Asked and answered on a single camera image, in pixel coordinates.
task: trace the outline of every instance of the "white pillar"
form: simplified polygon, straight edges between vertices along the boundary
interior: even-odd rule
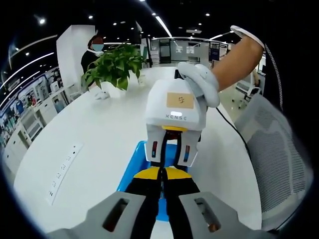
[[[95,35],[95,26],[71,25],[56,41],[56,52],[64,87],[81,90],[81,59],[88,41]]]

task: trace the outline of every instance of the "office chair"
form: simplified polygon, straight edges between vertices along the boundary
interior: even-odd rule
[[[287,119],[256,94],[235,126],[247,142],[262,208],[262,229],[280,230],[313,181],[310,158]]]
[[[261,88],[255,86],[254,74],[252,72],[243,80],[236,83],[232,102],[235,102],[234,97],[237,91],[244,94],[244,99],[240,101],[241,103],[238,106],[239,109],[243,106],[243,104],[247,105],[255,94],[259,94],[261,92]]]

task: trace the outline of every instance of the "human arm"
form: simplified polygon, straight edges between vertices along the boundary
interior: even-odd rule
[[[212,69],[219,91],[245,78],[258,65],[263,46],[249,36],[243,36],[231,51]]]
[[[257,73],[256,69],[253,70],[253,75],[254,75],[255,86],[259,87],[260,79],[259,79],[259,76],[258,76],[258,73]]]

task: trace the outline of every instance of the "face mask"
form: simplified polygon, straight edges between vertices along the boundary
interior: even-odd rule
[[[95,51],[102,51],[104,45],[103,44],[93,44],[92,47],[93,47],[93,50],[95,50]]]

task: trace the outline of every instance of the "white table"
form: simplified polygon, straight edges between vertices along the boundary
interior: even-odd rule
[[[148,84],[173,78],[173,73],[173,67],[143,72]],[[44,232],[81,223],[89,208],[116,191],[137,143],[147,139],[144,110],[149,90],[148,86],[134,88],[123,98],[101,101],[85,93],[33,142],[20,164],[14,189]],[[231,120],[223,106],[219,108]],[[76,142],[84,146],[50,206],[46,195],[53,176]],[[252,165],[241,138],[216,109],[207,112],[198,150],[190,173],[200,190],[212,192],[237,210],[241,222],[260,229],[261,205]],[[152,239],[161,238],[172,238],[169,223],[156,222]]]

